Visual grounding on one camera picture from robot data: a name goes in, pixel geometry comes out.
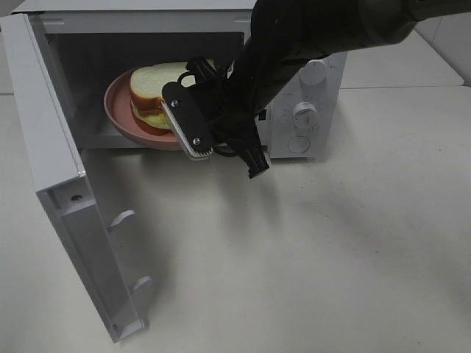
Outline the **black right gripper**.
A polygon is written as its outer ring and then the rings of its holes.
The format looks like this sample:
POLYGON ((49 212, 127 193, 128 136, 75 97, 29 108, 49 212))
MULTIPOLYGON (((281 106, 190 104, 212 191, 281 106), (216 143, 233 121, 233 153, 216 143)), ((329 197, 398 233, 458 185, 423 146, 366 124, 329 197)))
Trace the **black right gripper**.
POLYGON ((224 90, 219 71, 204 57, 191 58, 185 76, 192 76, 191 94, 203 114, 214 144, 225 144, 247 164, 254 179, 269 169, 253 111, 224 90))

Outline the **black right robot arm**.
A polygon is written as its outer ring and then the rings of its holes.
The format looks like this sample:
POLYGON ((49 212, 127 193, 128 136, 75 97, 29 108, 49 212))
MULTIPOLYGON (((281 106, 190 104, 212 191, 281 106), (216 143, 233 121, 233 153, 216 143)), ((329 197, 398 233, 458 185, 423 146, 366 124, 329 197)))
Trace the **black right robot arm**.
POLYGON ((470 11, 468 1, 257 1, 240 54, 213 69, 191 58, 186 74, 202 121, 182 140, 195 159, 220 143, 256 177, 268 168, 255 117, 311 60, 402 42, 421 21, 470 11))

